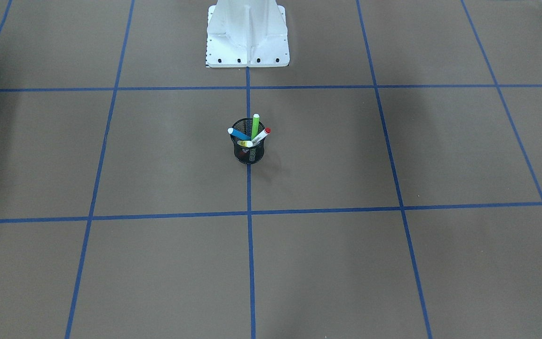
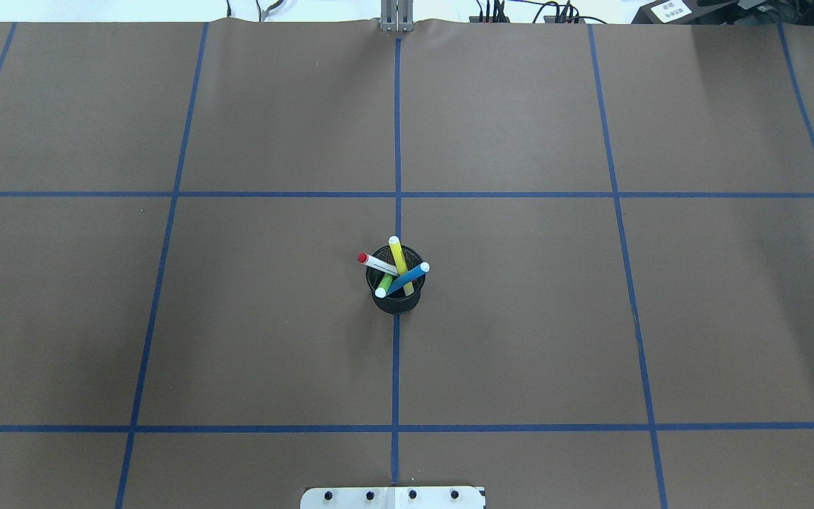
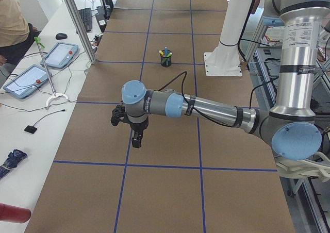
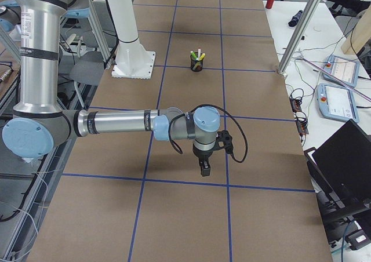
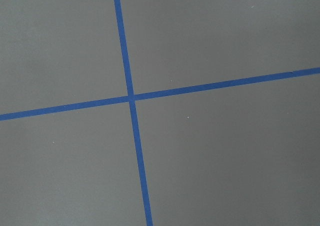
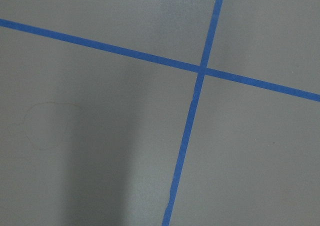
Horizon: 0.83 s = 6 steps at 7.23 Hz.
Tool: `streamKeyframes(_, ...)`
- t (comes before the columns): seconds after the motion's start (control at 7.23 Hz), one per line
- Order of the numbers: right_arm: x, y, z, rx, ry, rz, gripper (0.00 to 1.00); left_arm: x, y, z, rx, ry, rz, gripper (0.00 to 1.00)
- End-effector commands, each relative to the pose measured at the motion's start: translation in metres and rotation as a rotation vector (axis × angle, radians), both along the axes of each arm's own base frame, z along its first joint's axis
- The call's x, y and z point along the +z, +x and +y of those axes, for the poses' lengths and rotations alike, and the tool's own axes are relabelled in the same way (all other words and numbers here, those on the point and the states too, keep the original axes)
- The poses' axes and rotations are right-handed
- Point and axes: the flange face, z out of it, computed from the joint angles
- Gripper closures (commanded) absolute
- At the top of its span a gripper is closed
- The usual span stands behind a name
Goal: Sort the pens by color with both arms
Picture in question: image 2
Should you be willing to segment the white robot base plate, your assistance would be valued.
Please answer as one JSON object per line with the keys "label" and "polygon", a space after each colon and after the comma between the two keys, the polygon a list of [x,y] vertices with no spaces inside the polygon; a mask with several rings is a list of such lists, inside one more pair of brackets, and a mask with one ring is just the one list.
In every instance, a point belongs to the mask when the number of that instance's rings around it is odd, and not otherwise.
{"label": "white robot base plate", "polygon": [[485,508],[485,489],[475,486],[317,487],[300,508]]}

